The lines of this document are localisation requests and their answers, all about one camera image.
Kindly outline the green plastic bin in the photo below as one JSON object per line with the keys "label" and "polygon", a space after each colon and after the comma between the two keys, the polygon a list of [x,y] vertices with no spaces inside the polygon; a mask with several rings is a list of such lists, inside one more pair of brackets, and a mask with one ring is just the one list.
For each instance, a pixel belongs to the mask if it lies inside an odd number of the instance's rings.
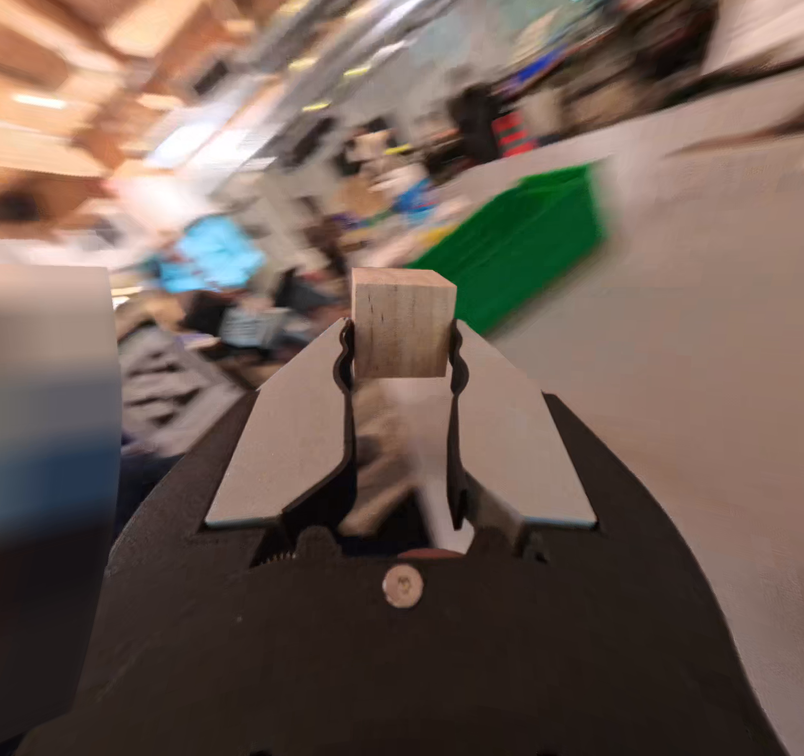
{"label": "green plastic bin", "polygon": [[457,287],[455,315],[478,334],[499,327],[606,238],[593,163],[529,175],[407,264]]}

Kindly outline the orange traffic cone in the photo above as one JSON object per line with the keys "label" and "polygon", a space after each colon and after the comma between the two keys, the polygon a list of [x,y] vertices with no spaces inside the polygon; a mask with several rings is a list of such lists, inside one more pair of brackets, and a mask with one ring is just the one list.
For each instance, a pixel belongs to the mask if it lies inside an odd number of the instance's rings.
{"label": "orange traffic cone", "polygon": [[491,128],[497,142],[499,158],[524,155],[538,147],[537,140],[517,108],[495,118],[491,122]]}

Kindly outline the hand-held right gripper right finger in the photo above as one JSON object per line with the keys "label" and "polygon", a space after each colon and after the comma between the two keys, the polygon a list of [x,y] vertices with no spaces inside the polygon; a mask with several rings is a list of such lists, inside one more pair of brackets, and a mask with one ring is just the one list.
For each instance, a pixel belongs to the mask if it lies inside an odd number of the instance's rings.
{"label": "hand-held right gripper right finger", "polygon": [[446,496],[455,529],[518,545],[543,528],[592,530],[598,517],[537,383],[464,321],[451,332]]}

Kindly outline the wooden cube blue taped face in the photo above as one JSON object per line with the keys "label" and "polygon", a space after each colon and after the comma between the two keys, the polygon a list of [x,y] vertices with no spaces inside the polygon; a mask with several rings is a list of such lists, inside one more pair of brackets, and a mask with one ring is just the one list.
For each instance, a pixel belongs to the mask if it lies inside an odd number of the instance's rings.
{"label": "wooden cube blue taped face", "polygon": [[370,379],[446,375],[457,287],[430,269],[353,268],[354,372]]}

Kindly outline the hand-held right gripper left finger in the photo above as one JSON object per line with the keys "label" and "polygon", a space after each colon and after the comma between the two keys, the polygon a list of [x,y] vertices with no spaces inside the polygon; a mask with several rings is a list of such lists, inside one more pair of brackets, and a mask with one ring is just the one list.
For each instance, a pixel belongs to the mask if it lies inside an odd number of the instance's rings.
{"label": "hand-held right gripper left finger", "polygon": [[353,337],[336,320],[257,390],[207,527],[338,526],[356,497]]}

